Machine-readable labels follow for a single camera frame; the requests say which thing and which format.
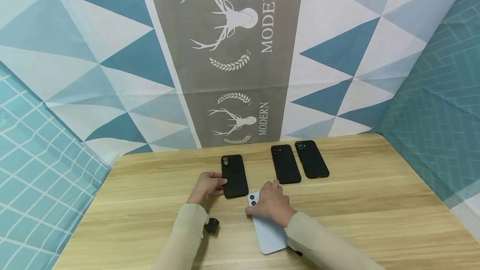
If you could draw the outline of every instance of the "smartphone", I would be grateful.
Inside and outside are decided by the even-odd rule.
[[[248,196],[249,206],[254,206],[260,200],[260,192]],[[260,251],[263,254],[271,254],[287,248],[287,233],[285,229],[272,220],[252,216],[255,232],[257,233]]]
[[[222,156],[222,176],[227,179],[224,184],[226,198],[235,198],[248,195],[247,176],[241,155]]]
[[[274,145],[271,147],[273,165],[277,179],[282,185],[301,181],[299,167],[290,145]]]
[[[327,165],[314,141],[299,141],[295,148],[300,158],[303,171],[308,178],[327,178],[330,175]]]

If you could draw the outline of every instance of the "wooden table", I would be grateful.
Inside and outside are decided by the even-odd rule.
[[[331,175],[307,179],[297,159],[302,181],[284,185],[295,209],[315,217],[387,269],[480,269],[480,245],[383,137],[315,141]],[[250,191],[257,191],[275,179],[271,146],[122,157],[54,270],[149,270],[199,173],[221,172],[222,155],[241,154]],[[221,229],[218,236],[203,239],[193,269],[316,269],[290,250],[262,255],[252,220],[244,213],[246,205],[246,197],[214,202],[210,215],[220,220]]]

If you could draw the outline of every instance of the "black phone case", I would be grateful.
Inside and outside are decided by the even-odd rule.
[[[295,142],[295,148],[303,166],[303,171],[308,178],[327,178],[330,175],[315,141]]]
[[[278,181],[280,181],[282,185],[301,182],[299,167],[297,166],[291,146],[275,145],[271,147],[271,151]]]
[[[227,179],[223,186],[226,198],[235,198],[248,195],[247,176],[241,155],[226,155],[220,160],[222,163],[222,176]]]

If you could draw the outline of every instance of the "blue tile pattern wall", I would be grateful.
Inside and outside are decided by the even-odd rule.
[[[108,171],[0,62],[0,269],[51,269]]]
[[[457,0],[374,128],[449,207],[480,193],[480,0]]]

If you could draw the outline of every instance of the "deer head print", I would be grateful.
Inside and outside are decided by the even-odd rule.
[[[193,47],[195,49],[205,49],[211,48],[210,51],[214,51],[220,45],[220,43],[233,36],[235,29],[237,27],[243,27],[246,29],[251,29],[258,22],[258,14],[252,8],[244,8],[241,11],[236,11],[228,0],[213,0],[215,4],[220,9],[219,12],[212,12],[212,14],[224,15],[227,23],[222,26],[217,26],[214,29],[222,29],[220,37],[213,44],[202,44],[196,40],[192,40],[198,47]]]

